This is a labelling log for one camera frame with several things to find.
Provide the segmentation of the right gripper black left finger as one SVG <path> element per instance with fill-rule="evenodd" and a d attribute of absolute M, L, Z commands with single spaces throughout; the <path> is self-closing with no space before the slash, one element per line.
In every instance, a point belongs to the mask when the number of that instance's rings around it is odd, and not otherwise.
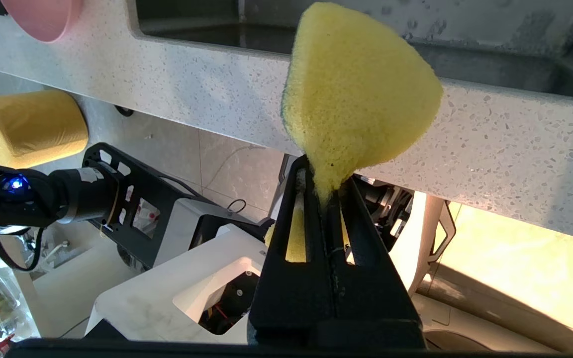
<path fill-rule="evenodd" d="M 304 197 L 302 263 L 286 259 L 295 203 Z M 333 315 L 330 268 L 320 204 L 306 156 L 297 158 L 286 178 L 284 197 L 248 315 L 251 345 L 307 346 L 317 324 Z"/>

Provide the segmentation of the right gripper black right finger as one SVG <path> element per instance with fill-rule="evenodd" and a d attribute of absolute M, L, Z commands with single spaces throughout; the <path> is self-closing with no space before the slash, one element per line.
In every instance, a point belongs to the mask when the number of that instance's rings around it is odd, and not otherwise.
<path fill-rule="evenodd" d="M 423 349 L 422 324 L 353 179 L 322 215 L 331 316 L 316 325 L 325 348 Z"/>

